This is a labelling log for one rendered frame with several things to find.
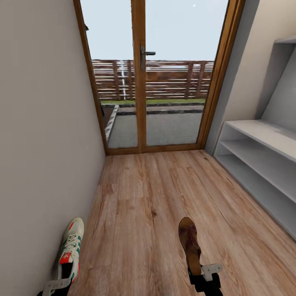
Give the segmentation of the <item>gym shoe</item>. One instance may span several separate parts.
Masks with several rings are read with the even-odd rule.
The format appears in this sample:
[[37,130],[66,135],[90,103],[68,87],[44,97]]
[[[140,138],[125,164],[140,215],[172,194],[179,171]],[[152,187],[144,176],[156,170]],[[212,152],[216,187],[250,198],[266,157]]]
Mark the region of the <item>gym shoe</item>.
[[80,217],[75,217],[68,224],[58,262],[57,279],[72,279],[72,283],[78,279],[80,272],[79,251],[80,243],[84,235],[84,223]]

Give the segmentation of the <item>sandal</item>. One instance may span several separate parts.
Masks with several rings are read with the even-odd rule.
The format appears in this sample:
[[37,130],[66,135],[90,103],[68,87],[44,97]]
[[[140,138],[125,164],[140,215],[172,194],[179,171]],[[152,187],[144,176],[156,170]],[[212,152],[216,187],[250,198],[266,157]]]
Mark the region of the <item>sandal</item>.
[[201,249],[197,243],[197,230],[194,222],[189,217],[184,217],[178,227],[178,236],[185,250],[186,262],[193,276],[201,275],[200,260]]

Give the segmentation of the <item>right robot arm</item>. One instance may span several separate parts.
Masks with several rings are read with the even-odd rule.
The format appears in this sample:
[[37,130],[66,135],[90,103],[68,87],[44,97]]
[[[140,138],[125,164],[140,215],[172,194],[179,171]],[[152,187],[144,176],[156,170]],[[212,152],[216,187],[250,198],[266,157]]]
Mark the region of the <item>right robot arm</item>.
[[203,274],[193,276],[188,268],[191,285],[195,284],[196,291],[204,292],[206,296],[223,296],[218,275],[218,272],[222,271],[222,265],[220,263],[202,265],[201,269]]

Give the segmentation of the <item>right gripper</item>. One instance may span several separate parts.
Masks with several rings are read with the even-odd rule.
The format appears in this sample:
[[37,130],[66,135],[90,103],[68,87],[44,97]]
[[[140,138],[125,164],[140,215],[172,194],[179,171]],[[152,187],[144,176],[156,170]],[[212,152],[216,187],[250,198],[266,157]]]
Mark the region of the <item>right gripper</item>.
[[[188,268],[191,285],[195,284],[197,292],[204,292],[206,296],[210,296],[213,290],[219,290],[221,288],[220,279],[218,273],[212,273],[213,280],[207,282],[203,277],[203,274],[193,276],[190,268]],[[220,291],[221,292],[221,291]]]

